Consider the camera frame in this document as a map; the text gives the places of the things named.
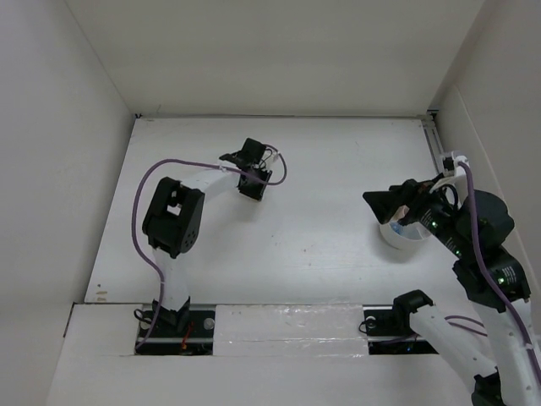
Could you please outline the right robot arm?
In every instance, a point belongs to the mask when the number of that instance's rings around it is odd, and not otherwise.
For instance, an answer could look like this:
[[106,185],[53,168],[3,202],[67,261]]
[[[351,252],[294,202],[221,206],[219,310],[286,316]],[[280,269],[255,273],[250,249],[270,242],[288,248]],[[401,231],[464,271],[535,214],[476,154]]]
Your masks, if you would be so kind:
[[359,330],[391,336],[390,345],[419,336],[455,371],[474,405],[538,405],[540,347],[531,327],[531,289],[520,262],[503,243],[514,222],[502,199],[467,182],[463,200],[443,176],[413,179],[385,191],[367,191],[379,224],[400,210],[402,226],[420,224],[455,257],[452,271],[476,311],[493,357],[480,353],[420,289],[394,298],[386,310],[365,312]]

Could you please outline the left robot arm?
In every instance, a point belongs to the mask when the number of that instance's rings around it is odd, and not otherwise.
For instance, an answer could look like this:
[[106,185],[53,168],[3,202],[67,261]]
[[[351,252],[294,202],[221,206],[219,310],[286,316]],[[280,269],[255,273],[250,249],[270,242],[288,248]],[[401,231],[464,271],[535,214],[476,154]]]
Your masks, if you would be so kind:
[[132,209],[131,234],[139,253],[142,250],[135,226],[146,180],[157,168],[169,163],[197,167],[199,171],[181,180],[160,179],[142,221],[142,233],[154,258],[141,257],[160,280],[159,296],[143,316],[143,322],[149,325],[148,333],[178,337],[189,328],[189,284],[180,257],[194,247],[199,237],[204,204],[234,189],[252,200],[262,200],[265,189],[273,184],[271,165],[280,158],[274,146],[247,138],[239,151],[225,153],[212,164],[170,158],[149,168],[139,183]]

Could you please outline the orange pink highlighter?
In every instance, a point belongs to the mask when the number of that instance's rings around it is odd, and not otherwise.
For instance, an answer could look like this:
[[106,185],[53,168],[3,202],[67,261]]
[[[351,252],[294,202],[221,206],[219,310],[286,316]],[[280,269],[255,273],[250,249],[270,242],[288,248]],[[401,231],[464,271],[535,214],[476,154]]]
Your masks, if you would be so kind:
[[395,221],[399,221],[401,219],[403,219],[407,213],[409,212],[409,208],[407,206],[401,206],[395,213],[394,215],[394,220]]

